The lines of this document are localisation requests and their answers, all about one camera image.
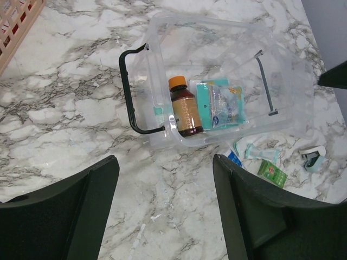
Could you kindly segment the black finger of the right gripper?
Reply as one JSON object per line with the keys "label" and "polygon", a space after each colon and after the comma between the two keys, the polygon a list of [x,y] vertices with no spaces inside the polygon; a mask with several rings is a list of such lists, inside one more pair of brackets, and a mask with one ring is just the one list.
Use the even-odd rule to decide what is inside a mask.
{"label": "black finger of the right gripper", "polygon": [[347,89],[347,61],[321,74],[319,86]]}

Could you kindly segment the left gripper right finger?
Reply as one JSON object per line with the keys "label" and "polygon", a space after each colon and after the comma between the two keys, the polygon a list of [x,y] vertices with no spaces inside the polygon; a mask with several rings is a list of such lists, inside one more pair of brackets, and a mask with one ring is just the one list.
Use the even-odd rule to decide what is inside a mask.
{"label": "left gripper right finger", "polygon": [[213,175],[229,259],[346,259],[346,203],[288,192],[221,154]]}

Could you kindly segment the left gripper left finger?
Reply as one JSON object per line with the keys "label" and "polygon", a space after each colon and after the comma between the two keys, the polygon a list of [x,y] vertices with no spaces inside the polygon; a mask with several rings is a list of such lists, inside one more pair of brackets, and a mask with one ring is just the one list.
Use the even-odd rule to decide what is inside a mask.
{"label": "left gripper left finger", "polygon": [[1,203],[1,259],[97,259],[119,172],[110,155]]}

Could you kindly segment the green small medicine box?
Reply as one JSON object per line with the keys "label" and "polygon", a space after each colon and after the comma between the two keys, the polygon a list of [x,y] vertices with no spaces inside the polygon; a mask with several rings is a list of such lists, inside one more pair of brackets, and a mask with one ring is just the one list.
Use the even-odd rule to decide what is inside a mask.
{"label": "green small medicine box", "polygon": [[284,173],[280,168],[274,165],[268,160],[262,159],[260,168],[257,172],[259,177],[262,177],[266,181],[276,185],[279,188],[283,188],[287,180],[287,174]]}

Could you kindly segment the clear teal sachet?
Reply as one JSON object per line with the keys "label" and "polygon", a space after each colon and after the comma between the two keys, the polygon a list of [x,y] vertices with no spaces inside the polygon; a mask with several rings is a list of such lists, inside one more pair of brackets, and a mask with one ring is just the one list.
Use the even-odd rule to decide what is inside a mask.
{"label": "clear teal sachet", "polygon": [[280,150],[276,148],[265,148],[260,149],[256,147],[253,143],[248,143],[246,145],[245,151],[242,153],[241,150],[242,138],[237,139],[233,142],[234,151],[238,156],[243,156],[245,159],[263,159],[270,161],[274,164],[277,163]]}

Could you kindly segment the clear teal blister packs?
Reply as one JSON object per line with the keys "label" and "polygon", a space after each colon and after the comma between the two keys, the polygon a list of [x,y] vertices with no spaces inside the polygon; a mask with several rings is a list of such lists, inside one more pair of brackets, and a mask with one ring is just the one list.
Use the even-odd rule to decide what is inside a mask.
{"label": "clear teal blister packs", "polygon": [[246,122],[243,89],[231,86],[227,78],[196,83],[196,100],[205,131],[232,128]]}

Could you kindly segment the brown bottle orange cap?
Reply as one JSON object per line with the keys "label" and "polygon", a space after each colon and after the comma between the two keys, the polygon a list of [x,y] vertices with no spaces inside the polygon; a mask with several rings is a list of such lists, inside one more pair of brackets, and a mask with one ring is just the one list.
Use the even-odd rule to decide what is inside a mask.
{"label": "brown bottle orange cap", "polygon": [[178,75],[168,80],[170,97],[178,132],[189,137],[203,132],[196,99],[188,90],[184,76]]}

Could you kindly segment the clear plastic medicine box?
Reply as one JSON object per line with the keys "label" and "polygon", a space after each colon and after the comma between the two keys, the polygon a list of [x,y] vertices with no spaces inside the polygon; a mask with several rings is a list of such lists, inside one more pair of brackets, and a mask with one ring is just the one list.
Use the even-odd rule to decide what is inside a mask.
{"label": "clear plastic medicine box", "polygon": [[313,135],[312,66],[258,25],[160,12],[119,68],[130,125],[154,148]]}

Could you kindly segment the blue labelled small bottle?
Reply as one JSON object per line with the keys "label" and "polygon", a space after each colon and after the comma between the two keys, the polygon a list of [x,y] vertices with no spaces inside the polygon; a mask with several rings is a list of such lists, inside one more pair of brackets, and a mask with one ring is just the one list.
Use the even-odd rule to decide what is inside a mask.
{"label": "blue labelled small bottle", "polygon": [[224,155],[230,159],[232,162],[236,163],[238,166],[243,167],[242,161],[237,157],[237,155],[232,151],[226,151]]}

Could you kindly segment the white bottle green cap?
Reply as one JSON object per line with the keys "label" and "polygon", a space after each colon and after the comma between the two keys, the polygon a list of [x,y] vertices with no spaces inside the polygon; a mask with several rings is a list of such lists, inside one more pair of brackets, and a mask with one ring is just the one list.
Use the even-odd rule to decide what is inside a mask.
{"label": "white bottle green cap", "polygon": [[157,123],[161,126],[165,122],[162,107],[154,107],[153,111],[154,111]]}

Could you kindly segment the light blue clip item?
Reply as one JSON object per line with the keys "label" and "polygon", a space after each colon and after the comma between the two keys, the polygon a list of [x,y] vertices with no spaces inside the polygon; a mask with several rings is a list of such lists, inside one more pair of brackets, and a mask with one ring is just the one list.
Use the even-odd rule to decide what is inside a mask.
{"label": "light blue clip item", "polygon": [[299,150],[299,154],[305,160],[304,169],[310,173],[317,172],[326,155],[326,149],[324,146],[311,146],[305,149]]}

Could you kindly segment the peach plastic file organizer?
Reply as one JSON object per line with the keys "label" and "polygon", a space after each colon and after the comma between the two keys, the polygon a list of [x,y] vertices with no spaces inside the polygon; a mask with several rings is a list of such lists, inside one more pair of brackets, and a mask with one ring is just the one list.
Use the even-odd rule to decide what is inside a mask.
{"label": "peach plastic file organizer", "polygon": [[1,0],[1,73],[35,23],[45,0]]}

